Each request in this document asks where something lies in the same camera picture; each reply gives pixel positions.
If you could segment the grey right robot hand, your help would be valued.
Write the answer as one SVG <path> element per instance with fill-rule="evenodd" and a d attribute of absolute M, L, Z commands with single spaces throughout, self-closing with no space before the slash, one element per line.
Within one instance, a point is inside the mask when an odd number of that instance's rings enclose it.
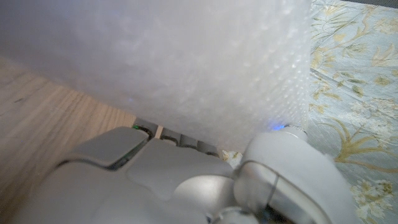
<path fill-rule="evenodd" d="M 356 223 L 348 183 L 299 126 L 258 134 L 236 167 L 139 120 L 78 145 L 13 223 Z"/>

